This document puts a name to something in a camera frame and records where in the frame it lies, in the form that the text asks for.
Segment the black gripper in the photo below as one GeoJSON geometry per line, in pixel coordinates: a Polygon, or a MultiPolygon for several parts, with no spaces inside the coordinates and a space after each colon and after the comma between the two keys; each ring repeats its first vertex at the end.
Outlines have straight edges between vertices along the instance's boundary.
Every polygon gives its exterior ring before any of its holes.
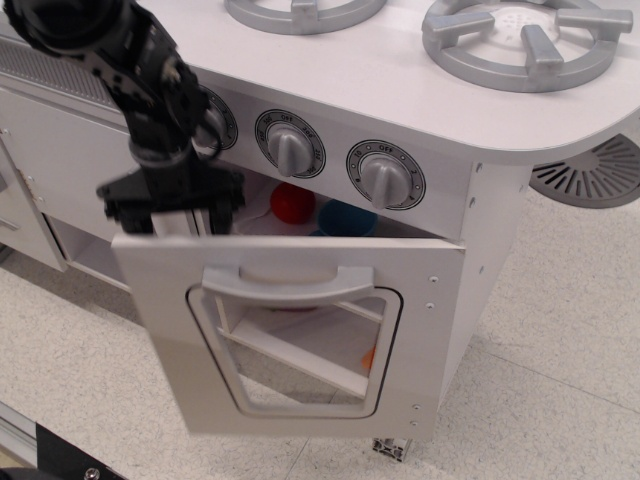
{"type": "Polygon", "coordinates": [[[129,234],[151,234],[158,213],[206,210],[214,234],[231,230],[234,213],[245,206],[244,176],[201,159],[188,142],[174,152],[129,142],[138,168],[100,185],[105,215],[129,234]]]}

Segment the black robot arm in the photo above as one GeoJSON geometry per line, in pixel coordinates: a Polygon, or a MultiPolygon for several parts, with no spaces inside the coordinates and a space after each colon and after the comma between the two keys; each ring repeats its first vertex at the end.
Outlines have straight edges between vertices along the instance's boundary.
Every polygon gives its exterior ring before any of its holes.
{"type": "Polygon", "coordinates": [[[230,232],[244,177],[196,151],[221,148],[224,121],[150,11],[135,1],[7,1],[3,10],[33,49],[100,80],[123,114],[139,167],[98,187],[107,217],[150,234],[156,213],[206,210],[212,233],[230,232]]]}

